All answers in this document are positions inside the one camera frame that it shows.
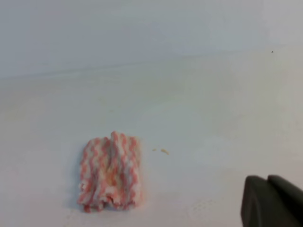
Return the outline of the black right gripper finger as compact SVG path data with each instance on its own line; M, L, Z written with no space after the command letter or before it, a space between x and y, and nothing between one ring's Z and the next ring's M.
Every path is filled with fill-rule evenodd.
M244 227L301 227L303 191L288 180L269 175L245 179L241 203Z

